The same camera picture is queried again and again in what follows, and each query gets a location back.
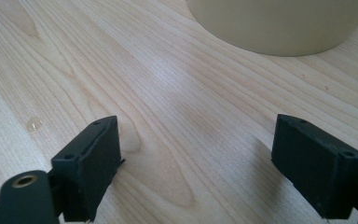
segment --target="water droplet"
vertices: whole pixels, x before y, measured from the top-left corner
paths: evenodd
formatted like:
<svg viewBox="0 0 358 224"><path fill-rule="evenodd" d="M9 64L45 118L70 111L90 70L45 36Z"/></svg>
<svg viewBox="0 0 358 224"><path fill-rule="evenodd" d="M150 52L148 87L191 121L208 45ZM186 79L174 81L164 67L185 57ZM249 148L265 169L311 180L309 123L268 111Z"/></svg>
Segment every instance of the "water droplet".
<svg viewBox="0 0 358 224"><path fill-rule="evenodd" d="M27 130L32 133L40 129L43 125L42 119L38 117L31 117L27 122Z"/></svg>

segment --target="beige cylinder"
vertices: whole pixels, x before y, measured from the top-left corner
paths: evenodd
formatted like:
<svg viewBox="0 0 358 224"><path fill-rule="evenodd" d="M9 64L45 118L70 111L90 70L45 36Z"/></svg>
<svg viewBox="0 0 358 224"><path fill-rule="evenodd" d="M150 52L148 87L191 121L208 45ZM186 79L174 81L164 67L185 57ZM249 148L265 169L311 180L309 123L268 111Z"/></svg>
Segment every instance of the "beige cylinder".
<svg viewBox="0 0 358 224"><path fill-rule="evenodd" d="M187 0L196 20L237 47L278 56L331 49L358 27L358 0Z"/></svg>

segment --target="black plastic jaw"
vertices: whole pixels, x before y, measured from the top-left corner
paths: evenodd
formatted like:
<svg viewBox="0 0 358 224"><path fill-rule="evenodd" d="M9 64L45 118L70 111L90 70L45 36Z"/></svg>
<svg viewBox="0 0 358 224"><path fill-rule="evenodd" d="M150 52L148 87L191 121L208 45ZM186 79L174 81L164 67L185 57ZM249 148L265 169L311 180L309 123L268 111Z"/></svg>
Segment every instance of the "black plastic jaw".
<svg viewBox="0 0 358 224"><path fill-rule="evenodd" d="M272 162L321 217L358 209L358 150L315 125L278 115Z"/></svg>
<svg viewBox="0 0 358 224"><path fill-rule="evenodd" d="M52 160L47 174L31 171L9 179L0 192L0 224L93 221L123 163L117 117L92 122Z"/></svg>

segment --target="wood grain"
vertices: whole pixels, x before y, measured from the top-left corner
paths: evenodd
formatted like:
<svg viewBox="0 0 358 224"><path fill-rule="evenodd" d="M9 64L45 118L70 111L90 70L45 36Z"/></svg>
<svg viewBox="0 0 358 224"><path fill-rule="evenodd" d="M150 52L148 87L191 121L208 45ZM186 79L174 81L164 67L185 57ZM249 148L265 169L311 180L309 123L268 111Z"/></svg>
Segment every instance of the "wood grain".
<svg viewBox="0 0 358 224"><path fill-rule="evenodd" d="M280 58L217 39L185 0L0 0L0 186L118 115L127 162L95 223L324 223L270 162L278 113L358 148L358 31Z"/></svg>

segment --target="light wood surface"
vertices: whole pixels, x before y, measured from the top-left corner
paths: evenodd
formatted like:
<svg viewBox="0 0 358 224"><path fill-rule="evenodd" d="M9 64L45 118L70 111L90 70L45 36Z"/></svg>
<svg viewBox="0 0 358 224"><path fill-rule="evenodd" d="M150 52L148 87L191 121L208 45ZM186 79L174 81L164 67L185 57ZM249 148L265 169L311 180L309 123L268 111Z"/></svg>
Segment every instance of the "light wood surface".
<svg viewBox="0 0 358 224"><path fill-rule="evenodd" d="M95 223L324 223L270 161L278 113L358 148L358 31L280 58L217 39L185 0L0 0L0 187L117 115L127 161Z"/></svg>

